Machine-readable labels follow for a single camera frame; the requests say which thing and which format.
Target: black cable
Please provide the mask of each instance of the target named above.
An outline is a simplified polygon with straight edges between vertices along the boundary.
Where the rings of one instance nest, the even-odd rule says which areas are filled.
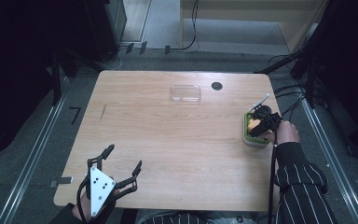
[[[268,217],[268,216],[263,216],[263,217],[259,218],[259,219],[257,220],[257,224],[260,224],[260,221],[261,221],[262,219],[266,218],[266,217]]]
[[[270,58],[268,60],[268,67],[261,70],[261,71],[256,71],[254,73],[256,74],[269,74],[271,72],[275,72],[276,70],[278,70],[279,68],[281,68],[282,66],[286,66],[287,68],[289,68],[292,72],[293,68],[290,68],[287,66],[288,63],[290,62],[300,62],[300,61],[306,61],[307,59],[302,57],[303,56],[303,52],[304,52],[304,48],[306,48],[308,45],[310,44],[310,41],[306,39],[305,43],[301,46],[301,48],[299,48],[296,52],[294,53],[290,53],[290,54],[286,54],[286,55],[277,55],[277,56],[274,56],[272,58]],[[276,58],[276,57],[282,57],[284,56],[279,62],[273,64],[272,66],[269,66],[269,62],[273,59],[273,58]]]
[[[118,48],[118,52],[117,52],[116,54],[115,54],[115,53],[109,53],[109,54],[108,54],[109,57],[108,57],[105,61],[103,61],[102,63],[107,63],[107,62],[109,62],[109,61],[113,58],[113,56],[119,54],[122,50],[126,49],[127,47],[128,47],[128,46],[126,46],[126,45],[120,45],[120,47]]]
[[[296,102],[292,105],[290,105],[283,113],[282,113],[282,117],[289,111],[293,111],[301,101],[303,101],[305,99],[305,95],[302,95],[301,97],[299,97]]]
[[[289,56],[290,54],[281,54],[281,55],[275,55],[273,56],[272,58],[270,58],[267,62],[267,67],[269,67],[269,63],[272,61],[272,59],[274,58],[278,58],[278,57],[283,57],[283,58],[286,58],[287,56]],[[284,66],[286,66],[289,70],[292,70],[291,67],[289,67],[287,64],[285,64]]]
[[[305,94],[305,92],[304,91],[290,91],[287,93],[282,93],[281,95],[276,95],[275,98],[283,97],[286,95],[292,95],[292,94]]]
[[[305,85],[304,84],[296,84],[296,85],[283,86],[283,87],[280,87],[280,88],[276,89],[274,91],[274,94],[277,94],[280,91],[284,91],[284,90],[287,90],[287,89],[290,89],[290,88],[293,88],[293,87],[305,87]]]
[[[293,112],[295,112],[295,108],[290,111],[289,121],[292,120]]]
[[[193,22],[193,30],[194,30],[193,40],[191,41],[191,43],[185,48],[181,48],[181,49],[176,48],[176,49],[170,49],[170,50],[181,51],[181,50],[189,49],[191,46],[193,46],[194,42],[196,41],[196,37],[197,37],[196,21],[197,21],[198,11],[199,11],[199,0],[195,0],[194,5],[193,5],[193,11],[191,14],[191,20]]]
[[[276,147],[278,145],[278,127],[273,121],[272,117],[269,114],[266,114],[262,111],[259,111],[258,113],[264,114],[268,119],[269,122],[273,124],[274,126],[274,143],[272,146],[272,155],[271,155],[271,167],[270,167],[270,173],[269,173],[269,190],[268,190],[268,224],[272,223],[272,208],[273,208],[273,199],[274,199],[274,176],[275,176],[275,165],[276,165]]]
[[[126,48],[123,48],[123,49],[119,50],[118,53],[117,53],[117,57],[118,57],[118,60],[119,60],[119,65],[117,67],[111,68],[109,66],[106,66],[104,63],[98,63],[98,64],[100,66],[102,66],[103,68],[108,69],[108,70],[118,70],[121,67],[121,65],[123,64],[123,61],[121,60],[121,57],[120,57],[120,52],[122,50],[124,50],[124,49],[126,49]]]
[[[209,217],[209,216],[203,214],[202,212],[198,212],[198,211],[196,211],[196,212],[191,212],[191,211],[190,211],[189,214],[191,214],[191,215],[193,215],[193,216],[195,216],[195,217],[197,217],[197,218],[199,218],[199,219],[205,221],[206,223],[208,223],[208,220],[213,220],[213,218],[211,218],[211,217]]]
[[[84,216],[84,213],[83,213],[83,208],[81,206],[81,201],[80,201],[80,194],[81,194],[81,190],[86,186],[87,182],[88,182],[87,180],[83,180],[83,182],[81,182],[79,189],[77,190],[77,195],[76,195],[77,208],[79,210],[81,220],[84,224],[87,224],[88,222],[87,222],[86,217]]]

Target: green container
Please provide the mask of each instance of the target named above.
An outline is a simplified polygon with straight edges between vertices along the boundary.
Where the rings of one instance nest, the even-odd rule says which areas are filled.
[[[252,115],[252,112],[248,112],[243,116],[243,141],[249,146],[266,147],[269,144],[269,140],[259,137],[252,137],[250,134],[248,134],[249,120],[252,119]]]

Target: person's arm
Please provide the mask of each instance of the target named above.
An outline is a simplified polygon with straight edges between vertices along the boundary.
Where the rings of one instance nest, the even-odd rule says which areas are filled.
[[[114,194],[118,194],[119,190],[116,189]],[[91,201],[87,198],[86,193],[84,193],[81,198],[80,198],[80,202],[81,202],[81,207],[83,209],[83,214],[87,220],[87,222],[90,222],[92,220],[92,216],[91,216]],[[103,206],[100,210],[100,213],[98,215],[101,214],[101,212],[104,210],[105,206]],[[72,203],[68,203],[62,210],[61,212],[55,217],[53,218],[50,222],[50,224],[66,224],[66,223],[71,223],[71,224],[82,224],[82,219],[81,219],[81,215],[79,212],[79,208],[76,205],[73,205]]]
[[[274,183],[281,194],[275,223],[337,223],[323,196],[328,190],[327,178],[306,159],[295,125],[281,122],[277,143],[279,169]]]
[[[73,214],[74,207],[72,203],[68,203],[49,224],[83,224],[81,218],[79,219]]]

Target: human hand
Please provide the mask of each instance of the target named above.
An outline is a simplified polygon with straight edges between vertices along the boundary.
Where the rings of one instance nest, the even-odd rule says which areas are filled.
[[[120,190],[118,190],[118,189],[116,189],[115,192],[113,192],[114,195],[116,195],[118,193],[120,193]],[[83,209],[84,217],[86,218],[87,222],[90,222],[91,219],[92,219],[92,216],[91,216],[91,201],[90,201],[90,199],[87,198],[86,192],[83,193],[83,195],[81,196],[80,203],[81,203],[81,208]],[[105,208],[105,206],[103,206],[100,209],[99,214],[103,211],[104,208]],[[78,208],[77,205],[75,205],[74,208],[72,209],[72,213],[74,214],[74,216],[77,219],[81,220],[81,215],[80,215],[79,208]]]
[[[282,121],[278,127],[278,130],[275,132],[277,134],[277,145],[286,142],[300,142],[300,136],[298,135],[296,126],[287,120]],[[265,133],[260,137],[266,138],[271,143],[273,143],[275,140],[275,133]]]

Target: striped sleeve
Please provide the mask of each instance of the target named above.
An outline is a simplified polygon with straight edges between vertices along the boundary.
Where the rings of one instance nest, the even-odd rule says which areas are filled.
[[[53,218],[49,224],[82,224],[83,222],[79,219],[77,219],[74,214],[72,213],[72,209],[74,208],[74,205],[71,203],[68,203],[61,212]]]
[[[277,153],[286,149],[277,148]],[[302,154],[302,149],[298,144],[298,147],[291,146],[284,153],[291,154],[290,160],[295,161],[296,154]],[[280,168],[274,181],[281,190],[275,223],[337,223],[324,198],[328,190],[327,178],[318,166],[308,161],[278,163]]]

